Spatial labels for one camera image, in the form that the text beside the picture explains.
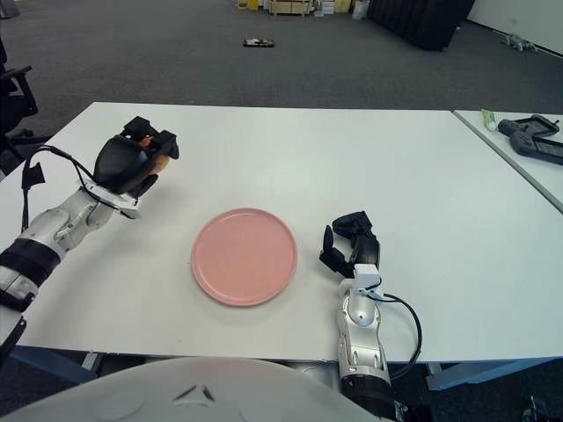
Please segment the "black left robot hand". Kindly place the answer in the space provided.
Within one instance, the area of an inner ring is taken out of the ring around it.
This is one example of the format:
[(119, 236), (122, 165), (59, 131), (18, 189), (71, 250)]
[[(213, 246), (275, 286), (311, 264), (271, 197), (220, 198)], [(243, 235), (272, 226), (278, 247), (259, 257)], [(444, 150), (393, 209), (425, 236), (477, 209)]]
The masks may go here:
[(171, 160), (179, 158), (177, 136), (157, 131), (140, 116), (108, 140), (97, 157), (92, 180), (115, 194), (144, 195)]

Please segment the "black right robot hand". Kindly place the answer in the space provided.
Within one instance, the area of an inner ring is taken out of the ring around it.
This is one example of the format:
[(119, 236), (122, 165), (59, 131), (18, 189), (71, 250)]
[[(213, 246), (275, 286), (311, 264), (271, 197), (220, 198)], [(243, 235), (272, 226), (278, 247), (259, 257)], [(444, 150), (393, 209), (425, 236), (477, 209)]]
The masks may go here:
[[(352, 251), (349, 260), (333, 246), (333, 235), (337, 234), (350, 242)], [(380, 243), (372, 232), (372, 223), (364, 211), (343, 215), (332, 225), (325, 227), (319, 259), (329, 269), (346, 279), (354, 277), (356, 264), (379, 267)]]

